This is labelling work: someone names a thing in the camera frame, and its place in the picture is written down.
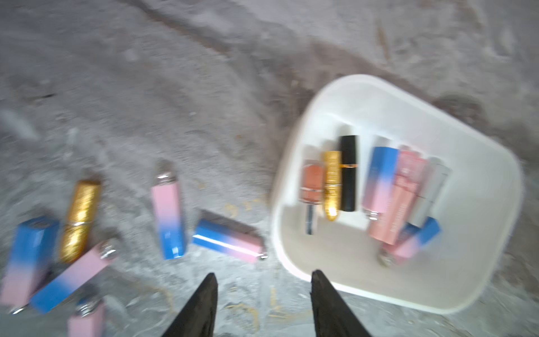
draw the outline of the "glittery gold lipstick case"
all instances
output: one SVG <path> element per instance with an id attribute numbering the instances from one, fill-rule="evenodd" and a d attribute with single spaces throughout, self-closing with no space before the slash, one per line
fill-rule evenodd
<path id="1" fill-rule="evenodd" d="M 73 263 L 84 252 L 100 195 L 101 183 L 97 181 L 81 180 L 75 186 L 60 246 L 61 262 Z"/>
<path id="2" fill-rule="evenodd" d="M 326 163 L 326 186 L 324 191 L 324 210 L 328 220 L 335 221 L 341 208 L 341 152 L 324 152 Z"/>

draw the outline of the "white tray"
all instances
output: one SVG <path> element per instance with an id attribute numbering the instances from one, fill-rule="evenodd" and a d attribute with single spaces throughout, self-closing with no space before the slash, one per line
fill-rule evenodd
<path id="1" fill-rule="evenodd" d="M 424 101 L 376 77 L 350 75 L 328 84 L 295 126 L 272 194 L 272 241 L 279 260 L 310 281 L 322 270 L 335 288 L 434 313 L 471 304 L 489 281 L 520 212 L 522 171 L 505 147 Z M 303 233 L 298 202 L 304 159 L 337 149 L 339 136 L 358 135 L 356 212 L 329 222 L 320 211 L 316 235 Z M 406 264 L 379 265 L 379 242 L 361 211 L 371 149 L 378 137 L 441 158 L 453 172 L 432 216 L 442 234 Z"/>

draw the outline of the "gray concrete floor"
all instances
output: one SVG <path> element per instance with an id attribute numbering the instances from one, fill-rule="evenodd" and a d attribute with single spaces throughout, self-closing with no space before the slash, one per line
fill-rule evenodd
<path id="1" fill-rule="evenodd" d="M 380 76 L 514 151 L 526 200 L 492 281 L 435 315 L 343 293 L 373 336 L 539 334 L 539 4 L 533 0 L 21 0 L 0 4 L 0 265 L 16 224 L 64 218 L 100 176 L 92 241 L 126 253 L 93 284 L 106 336 L 160 336 L 208 272 L 216 336 L 313 336 L 307 282 L 276 258 L 246 265 L 199 247 L 163 261 L 149 188 L 156 162 L 202 209 L 268 231 L 267 196 L 291 127 L 345 74 Z M 2 335 L 66 334 L 70 301 L 0 315 Z"/>

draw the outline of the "lipstick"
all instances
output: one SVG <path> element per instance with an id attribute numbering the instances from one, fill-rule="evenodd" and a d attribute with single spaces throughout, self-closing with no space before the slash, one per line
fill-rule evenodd
<path id="1" fill-rule="evenodd" d="M 396 244 L 382 245 L 378 260 L 387 267 L 401 264 L 415 256 L 440 232 L 438 221 L 431 217 L 427 218 L 423 228 L 408 224 L 400 233 Z"/>
<path id="2" fill-rule="evenodd" d="M 262 239 L 208 220 L 200 220 L 193 243 L 254 263 L 268 257 Z"/>
<path id="3" fill-rule="evenodd" d="M 101 337 L 105 331 L 105 303 L 97 296 L 81 299 L 67 321 L 69 337 Z"/>
<path id="4" fill-rule="evenodd" d="M 369 235 L 377 240 L 394 244 L 404 226 L 410 205 L 416 196 L 417 183 L 427 161 L 416 152 L 400 151 L 395 184 L 386 213 L 380 220 L 372 221 Z"/>
<path id="5" fill-rule="evenodd" d="M 397 169 L 399 150 L 375 147 L 372 150 L 367 186 L 363 196 L 363 211 L 371 220 L 379 220 L 388 210 Z"/>
<path id="6" fill-rule="evenodd" d="M 81 180 L 75 186 L 60 246 L 60 261 L 75 262 L 84 252 L 88 234 L 98 209 L 101 184 Z"/>
<path id="7" fill-rule="evenodd" d="M 421 189 L 417 199 L 408 215 L 407 222 L 421 227 L 429 214 L 432 204 L 440 194 L 447 177 L 451 173 L 448 167 L 438 163 L 430 163 L 426 169 L 425 179 L 421 184 Z"/>
<path id="8" fill-rule="evenodd" d="M 25 221 L 17 227 L 11 247 L 0 303 L 20 312 L 50 270 L 59 222 L 48 217 Z"/>
<path id="9" fill-rule="evenodd" d="M 324 210 L 328 220 L 335 221 L 341 207 L 341 152 L 324 153 L 326 163 L 326 190 L 324 194 Z"/>
<path id="10" fill-rule="evenodd" d="M 356 136 L 342 136 L 339 143 L 342 157 L 341 210 L 353 212 L 356 210 Z"/>
<path id="11" fill-rule="evenodd" d="M 151 188 L 157 231 L 165 260 L 181 258 L 185 254 L 185 233 L 179 182 L 172 171 L 156 176 Z"/>
<path id="12" fill-rule="evenodd" d="M 307 205 L 305 233 L 312 235 L 316 232 L 316 206 L 322 203 L 324 185 L 324 166 L 316 160 L 306 160 L 303 165 L 303 179 L 300 189 L 300 201 Z"/>
<path id="13" fill-rule="evenodd" d="M 105 240 L 96 245 L 38 291 L 30 299 L 30 304 L 42 313 L 49 312 L 108 267 L 118 255 L 118 246 L 115 239 Z"/>

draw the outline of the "lip gloss tube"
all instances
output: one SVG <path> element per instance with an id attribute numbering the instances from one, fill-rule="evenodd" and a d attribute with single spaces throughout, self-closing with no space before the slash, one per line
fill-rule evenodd
<path id="1" fill-rule="evenodd" d="M 388 210 L 397 169 L 399 150 L 375 147 L 372 151 L 367 186 L 363 196 L 363 211 L 371 220 L 379 220 Z"/>
<path id="2" fill-rule="evenodd" d="M 101 337 L 105 331 L 105 303 L 98 296 L 81 299 L 67 321 L 69 337 Z"/>
<path id="3" fill-rule="evenodd" d="M 408 215 L 408 223 L 416 227 L 421 227 L 425 223 L 431 206 L 438 194 L 440 194 L 441 188 L 450 173 L 451 170 L 442 164 L 431 163 L 429 165 L 416 202 Z"/>
<path id="4" fill-rule="evenodd" d="M 341 210 L 354 212 L 356 210 L 356 136 L 342 136 L 339 139 L 341 150 Z"/>
<path id="5" fill-rule="evenodd" d="M 83 253 L 98 209 L 101 184 L 81 180 L 75 186 L 60 246 L 60 261 L 73 263 Z"/>
<path id="6" fill-rule="evenodd" d="M 395 243 L 395 241 L 392 239 L 392 235 L 390 235 L 390 230 L 397 231 L 395 235 L 396 239 L 398 232 L 404 224 L 402 213 L 404 213 L 409 207 L 409 204 L 404 204 L 404 198 L 409 184 L 408 178 L 415 169 L 416 159 L 420 158 L 415 152 L 399 152 L 397 161 L 397 172 L 395 175 L 395 185 L 393 185 L 388 210 L 384 214 L 382 214 L 379 220 L 372 221 L 369 226 L 369 235 L 374 239 L 384 241 L 389 244 Z"/>
<path id="7" fill-rule="evenodd" d="M 59 222 L 39 217 L 20 223 L 2 284 L 0 303 L 16 314 L 28 304 L 52 263 Z"/>
<path id="8" fill-rule="evenodd" d="M 180 258 L 185 254 L 185 228 L 179 182 L 170 171 L 156 176 L 156 184 L 151 188 L 157 231 L 161 239 L 161 250 L 165 260 Z"/>
<path id="9" fill-rule="evenodd" d="M 384 243 L 380 249 L 378 260 L 381 264 L 389 267 L 401 264 L 415 256 L 440 233 L 440 225 L 434 218 L 428 217 L 423 228 L 408 224 L 399 235 L 396 244 Z"/>
<path id="10" fill-rule="evenodd" d="M 108 267 L 118 255 L 118 246 L 115 239 L 105 240 L 96 245 L 38 291 L 31 298 L 30 304 L 42 313 L 49 312 Z"/>
<path id="11" fill-rule="evenodd" d="M 300 201 L 307 205 L 305 233 L 312 235 L 317 228 L 316 206 L 322 203 L 324 166 L 318 160 L 305 160 Z"/>
<path id="12" fill-rule="evenodd" d="M 324 153 L 326 163 L 326 192 L 324 194 L 324 210 L 328 220 L 335 221 L 341 207 L 341 152 Z"/>
<path id="13" fill-rule="evenodd" d="M 234 231 L 204 219 L 198 222 L 193 243 L 250 263 L 268 257 L 260 237 Z"/>

